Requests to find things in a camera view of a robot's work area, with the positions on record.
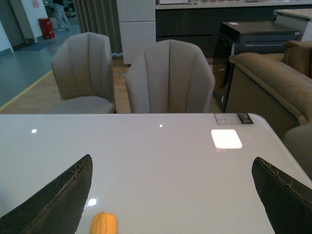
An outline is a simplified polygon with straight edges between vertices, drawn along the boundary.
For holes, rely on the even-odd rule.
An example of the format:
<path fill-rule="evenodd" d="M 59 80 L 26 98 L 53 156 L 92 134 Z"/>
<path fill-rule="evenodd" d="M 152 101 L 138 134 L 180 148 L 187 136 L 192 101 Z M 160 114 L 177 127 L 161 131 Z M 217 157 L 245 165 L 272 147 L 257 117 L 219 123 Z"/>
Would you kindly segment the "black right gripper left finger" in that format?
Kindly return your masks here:
<path fill-rule="evenodd" d="M 25 202 L 0 218 L 2 234 L 74 234 L 92 183 L 85 155 Z"/>

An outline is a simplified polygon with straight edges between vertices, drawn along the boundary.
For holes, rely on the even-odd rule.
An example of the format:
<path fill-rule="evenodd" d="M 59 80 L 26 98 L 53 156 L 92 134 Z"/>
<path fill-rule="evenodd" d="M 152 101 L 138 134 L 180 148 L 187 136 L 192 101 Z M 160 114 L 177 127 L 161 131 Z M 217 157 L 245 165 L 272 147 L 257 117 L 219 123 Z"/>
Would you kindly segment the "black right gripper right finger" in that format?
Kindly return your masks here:
<path fill-rule="evenodd" d="M 312 232 L 312 190 L 266 160 L 253 161 L 258 196 L 276 234 Z"/>

